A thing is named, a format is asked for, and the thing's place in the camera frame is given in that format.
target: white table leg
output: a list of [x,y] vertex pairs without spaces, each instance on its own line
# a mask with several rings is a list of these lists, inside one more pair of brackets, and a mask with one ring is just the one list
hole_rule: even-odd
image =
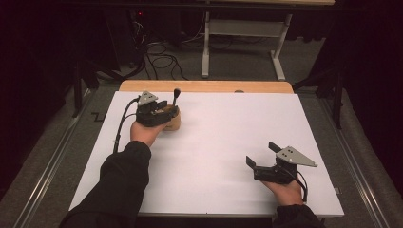
[[287,35],[288,28],[290,27],[291,18],[293,14],[287,14],[284,22],[284,26],[282,27],[281,34],[278,38],[278,47],[276,50],[271,51],[271,57],[273,60],[273,65],[275,67],[275,71],[279,81],[285,81],[284,72],[282,71],[281,63],[279,61],[279,54],[282,49],[282,45],[284,44],[285,36]]
[[202,53],[202,60],[201,60],[201,77],[208,78],[208,69],[210,63],[210,53],[209,53],[209,36],[210,36],[210,12],[205,13],[205,23],[204,23],[204,50]]

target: black sleeve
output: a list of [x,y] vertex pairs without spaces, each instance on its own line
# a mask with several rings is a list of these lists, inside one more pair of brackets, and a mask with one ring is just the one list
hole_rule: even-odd
[[123,152],[107,157],[99,182],[60,227],[132,227],[148,185],[150,158],[142,142],[130,142]]
[[324,228],[317,216],[306,205],[279,206],[274,228]]

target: metal bracket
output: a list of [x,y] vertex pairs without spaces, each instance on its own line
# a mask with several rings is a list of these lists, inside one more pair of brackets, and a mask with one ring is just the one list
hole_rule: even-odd
[[291,164],[300,164],[317,167],[317,164],[291,146],[287,146],[276,153],[276,157]]
[[148,91],[144,91],[142,96],[140,97],[139,106],[146,105],[148,103],[152,103],[157,100],[158,100],[158,97],[156,97],[154,94],[152,94]]

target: floor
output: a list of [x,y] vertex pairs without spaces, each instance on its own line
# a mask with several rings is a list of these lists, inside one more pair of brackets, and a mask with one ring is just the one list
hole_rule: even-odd
[[[275,81],[268,55],[275,44],[271,39],[214,39],[208,80]],[[304,43],[301,39],[285,42],[280,60],[287,82],[294,84],[309,75],[322,44],[323,41]],[[148,53],[157,68],[154,71],[147,60],[146,70],[132,77],[133,80],[156,80],[157,75],[160,80],[205,80],[201,78],[200,40],[185,43],[181,48],[156,44]],[[67,104],[48,123],[0,203],[0,227],[57,227],[66,214],[97,140],[102,118],[113,93],[119,89],[118,82],[103,73],[98,75],[101,83],[98,89],[83,88],[84,107],[77,118],[71,117],[74,107],[70,91]],[[345,212],[344,217],[327,218],[326,226],[403,227],[402,199],[362,132],[348,94],[343,94],[342,129],[337,129],[331,119],[331,98],[318,99],[314,87],[295,92]]]

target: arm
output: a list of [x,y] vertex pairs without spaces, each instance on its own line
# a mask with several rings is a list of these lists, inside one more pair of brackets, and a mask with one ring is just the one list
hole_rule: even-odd
[[275,228],[324,228],[312,210],[303,204],[301,188],[294,180],[289,184],[262,182],[278,200],[278,217],[273,222]]
[[135,122],[131,142],[110,155],[101,167],[100,181],[63,219],[60,227],[130,227],[134,225],[148,185],[149,147],[164,128]]

